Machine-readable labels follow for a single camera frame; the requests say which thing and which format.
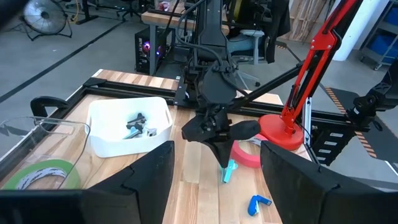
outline fan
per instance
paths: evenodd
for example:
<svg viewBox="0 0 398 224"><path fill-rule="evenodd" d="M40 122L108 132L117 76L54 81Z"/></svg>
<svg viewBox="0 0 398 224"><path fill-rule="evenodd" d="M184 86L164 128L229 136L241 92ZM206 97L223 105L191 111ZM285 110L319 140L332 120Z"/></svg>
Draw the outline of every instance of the fan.
<svg viewBox="0 0 398 224"><path fill-rule="evenodd" d="M60 32L67 23L69 25L67 17L61 5L54 0L31 0L24 8L21 20L24 25L39 33L38 36L64 35ZM72 30L70 31L70 35L64 36L72 37Z"/></svg>

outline red tape roll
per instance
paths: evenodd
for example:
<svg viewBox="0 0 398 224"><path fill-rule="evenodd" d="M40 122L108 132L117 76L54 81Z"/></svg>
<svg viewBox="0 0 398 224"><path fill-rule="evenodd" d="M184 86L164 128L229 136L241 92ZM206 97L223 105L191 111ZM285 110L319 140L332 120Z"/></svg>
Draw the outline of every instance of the red tape roll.
<svg viewBox="0 0 398 224"><path fill-rule="evenodd" d="M253 138L244 140L244 141L249 141L253 144L260 146L261 141L266 141L266 140L267 139L264 136L257 134ZM239 141L234 141L234 144L232 145L231 157L236 162L238 162L246 167L252 167L252 168L260 168L261 167L260 155L252 155L252 154L246 153L239 147Z"/></svg>

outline blue bin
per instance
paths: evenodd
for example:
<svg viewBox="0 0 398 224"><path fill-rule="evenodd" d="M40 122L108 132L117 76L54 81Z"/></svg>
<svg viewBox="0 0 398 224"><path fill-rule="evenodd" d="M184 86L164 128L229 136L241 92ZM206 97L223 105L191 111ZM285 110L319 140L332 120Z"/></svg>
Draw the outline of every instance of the blue bin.
<svg viewBox="0 0 398 224"><path fill-rule="evenodd" d="M391 10L387 13L386 17L384 18L384 21L398 26L398 7L393 7Z"/></svg>
<svg viewBox="0 0 398 224"><path fill-rule="evenodd" d="M375 53L377 53L379 55L384 55L387 52L388 47L391 45L391 43L393 41L394 41L393 36L377 35L368 47ZM390 51L388 51L386 56L389 56L389 57L397 57L398 56L398 41L395 42L395 44L392 46ZM392 63L393 61L394 61L393 58L384 58L383 59L383 62L385 62L385 63Z"/></svg>

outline white plastic bin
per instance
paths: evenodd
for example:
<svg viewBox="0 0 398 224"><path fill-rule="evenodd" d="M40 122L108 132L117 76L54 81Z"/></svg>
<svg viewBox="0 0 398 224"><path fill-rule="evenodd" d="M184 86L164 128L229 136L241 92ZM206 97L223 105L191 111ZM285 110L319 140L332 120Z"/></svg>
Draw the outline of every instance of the white plastic bin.
<svg viewBox="0 0 398 224"><path fill-rule="evenodd" d="M146 127L156 128L152 137L123 139L130 133L126 125L146 117ZM97 100L88 108L87 124L91 127L89 144L99 157L114 157L149 152L168 141L173 126L166 101L161 97Z"/></svg>

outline tape roll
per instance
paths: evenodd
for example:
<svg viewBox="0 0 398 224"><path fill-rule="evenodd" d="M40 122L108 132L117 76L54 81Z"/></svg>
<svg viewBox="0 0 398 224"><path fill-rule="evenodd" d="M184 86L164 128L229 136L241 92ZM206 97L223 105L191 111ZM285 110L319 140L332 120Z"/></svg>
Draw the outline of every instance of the tape roll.
<svg viewBox="0 0 398 224"><path fill-rule="evenodd" d="M64 189L80 187L80 178L73 164L61 159L38 162L23 168L14 174L2 187L3 190L25 190L31 183L40 178L57 175L67 178Z"/></svg>
<svg viewBox="0 0 398 224"><path fill-rule="evenodd" d="M260 146L261 141L266 141L266 140L267 139L264 136L257 134L253 138L244 140L244 141L248 141L248 142L251 142L253 144ZM232 145L231 157L236 162L238 162L246 167L261 168L260 155L252 155L252 154L248 154L247 152L243 151L239 147L239 141L234 141L234 143Z"/></svg>

